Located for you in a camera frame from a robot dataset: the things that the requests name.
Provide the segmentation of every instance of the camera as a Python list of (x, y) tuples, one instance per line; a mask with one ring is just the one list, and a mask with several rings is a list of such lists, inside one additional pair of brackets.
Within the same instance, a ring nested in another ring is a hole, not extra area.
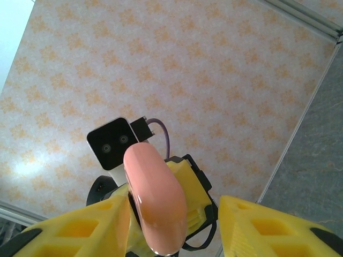
[(125, 151), (138, 138), (125, 118), (116, 118), (96, 128), (87, 135), (87, 141), (105, 170), (112, 170), (123, 164)]

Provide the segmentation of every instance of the metal trim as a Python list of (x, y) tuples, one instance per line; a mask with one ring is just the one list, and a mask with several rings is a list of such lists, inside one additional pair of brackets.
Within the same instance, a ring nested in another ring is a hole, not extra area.
[(343, 34), (343, 27), (294, 0), (260, 0), (260, 2), (276, 7), (335, 40), (338, 40)]
[(0, 217), (24, 226), (31, 226), (37, 222), (48, 219), (35, 213), (31, 213), (30, 211), (14, 207), (3, 201), (0, 201)]

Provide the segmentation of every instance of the cutout hole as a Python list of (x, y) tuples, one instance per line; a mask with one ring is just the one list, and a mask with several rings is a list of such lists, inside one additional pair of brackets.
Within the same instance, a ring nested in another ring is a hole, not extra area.
[(286, 236), (294, 232), (281, 220), (266, 218), (251, 221), (257, 231), (263, 236)]
[(244, 205), (244, 204), (242, 204), (242, 203), (240, 203), (240, 202), (237, 204), (237, 206), (238, 206), (238, 208), (241, 209), (241, 210), (252, 209), (250, 206)]
[(98, 208), (98, 210), (109, 210), (111, 207), (113, 206), (113, 204), (111, 202), (105, 204), (105, 205), (102, 205)]
[(80, 250), (80, 246), (68, 246), (68, 245), (44, 245), (34, 255), (36, 257), (73, 257)]
[(278, 257), (312, 257), (313, 252), (306, 245), (273, 245)]
[(96, 220), (75, 220), (66, 224), (57, 234), (58, 237), (89, 237), (96, 226)]

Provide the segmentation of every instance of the pink object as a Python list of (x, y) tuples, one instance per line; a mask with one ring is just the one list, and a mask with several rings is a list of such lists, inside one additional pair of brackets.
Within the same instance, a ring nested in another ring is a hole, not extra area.
[(176, 253), (187, 232), (181, 185), (149, 143), (130, 146), (124, 154), (124, 168), (148, 246), (155, 254)]

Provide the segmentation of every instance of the orange floral pattern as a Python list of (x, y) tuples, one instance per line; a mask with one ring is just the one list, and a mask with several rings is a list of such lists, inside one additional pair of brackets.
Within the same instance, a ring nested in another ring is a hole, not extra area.
[[(107, 174), (87, 133), (145, 115), (166, 123), (172, 153), (194, 157), (216, 201), (255, 201), (333, 48), (253, 0), (37, 1), (0, 96), (1, 200), (46, 217), (83, 207)], [(199, 256), (219, 245), (217, 233)]]

